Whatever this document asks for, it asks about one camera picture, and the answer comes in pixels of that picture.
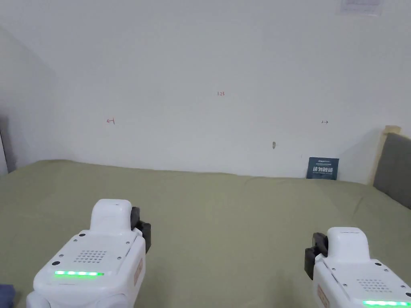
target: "white plastic casing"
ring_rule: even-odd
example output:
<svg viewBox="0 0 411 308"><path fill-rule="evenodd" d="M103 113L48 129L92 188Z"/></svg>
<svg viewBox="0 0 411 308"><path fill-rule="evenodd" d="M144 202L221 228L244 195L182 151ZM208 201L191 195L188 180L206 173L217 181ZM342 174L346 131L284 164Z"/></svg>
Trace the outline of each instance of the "white plastic casing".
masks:
<svg viewBox="0 0 411 308"><path fill-rule="evenodd" d="M363 301L411 302L406 295L410 287L380 261L370 259L367 237L360 229L335 227L327 236L328 257L318 255L314 266L318 307L365 307Z"/></svg>
<svg viewBox="0 0 411 308"><path fill-rule="evenodd" d="M36 275L27 307L133 307L145 275L145 241L140 230L131 230L131 209L127 200L99 200L90 230L72 237Z"/></svg>

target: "gray headboard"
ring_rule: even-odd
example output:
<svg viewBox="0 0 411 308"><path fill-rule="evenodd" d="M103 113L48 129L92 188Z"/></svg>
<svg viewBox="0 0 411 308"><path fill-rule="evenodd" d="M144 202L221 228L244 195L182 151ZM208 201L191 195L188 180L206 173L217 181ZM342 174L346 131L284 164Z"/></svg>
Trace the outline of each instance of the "gray headboard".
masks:
<svg viewBox="0 0 411 308"><path fill-rule="evenodd" d="M411 139L387 134L373 185L411 209Z"/></svg>

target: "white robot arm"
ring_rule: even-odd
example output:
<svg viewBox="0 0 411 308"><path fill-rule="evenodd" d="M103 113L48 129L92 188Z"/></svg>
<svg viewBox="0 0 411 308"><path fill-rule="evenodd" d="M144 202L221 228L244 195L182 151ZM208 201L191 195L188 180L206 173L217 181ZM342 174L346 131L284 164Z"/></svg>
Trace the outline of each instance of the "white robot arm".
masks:
<svg viewBox="0 0 411 308"><path fill-rule="evenodd" d="M133 307L150 245L151 225L138 208L99 200L90 230L72 237L36 275L27 308Z"/></svg>
<svg viewBox="0 0 411 308"><path fill-rule="evenodd" d="M358 228L314 233L313 246L305 250L305 271L320 308L411 306L410 287L370 259L367 237Z"/></svg>

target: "mattress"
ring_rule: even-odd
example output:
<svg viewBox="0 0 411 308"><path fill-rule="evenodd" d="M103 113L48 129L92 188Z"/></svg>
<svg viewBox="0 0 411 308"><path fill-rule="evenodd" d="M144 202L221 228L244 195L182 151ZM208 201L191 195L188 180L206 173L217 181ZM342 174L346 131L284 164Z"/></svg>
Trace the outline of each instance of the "mattress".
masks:
<svg viewBox="0 0 411 308"><path fill-rule="evenodd" d="M411 211L362 184L40 161L0 178L0 196L0 283L17 307L101 198L152 224L139 308L315 307L304 249L333 226L360 227L411 283Z"/></svg>

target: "paper notice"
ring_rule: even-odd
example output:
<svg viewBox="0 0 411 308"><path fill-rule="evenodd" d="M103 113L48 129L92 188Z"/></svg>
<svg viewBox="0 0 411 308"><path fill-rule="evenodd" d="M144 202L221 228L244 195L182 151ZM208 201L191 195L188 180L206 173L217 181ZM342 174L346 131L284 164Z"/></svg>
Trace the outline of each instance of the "paper notice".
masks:
<svg viewBox="0 0 411 308"><path fill-rule="evenodd" d="M341 15L371 15L380 16L383 0L340 0Z"/></svg>

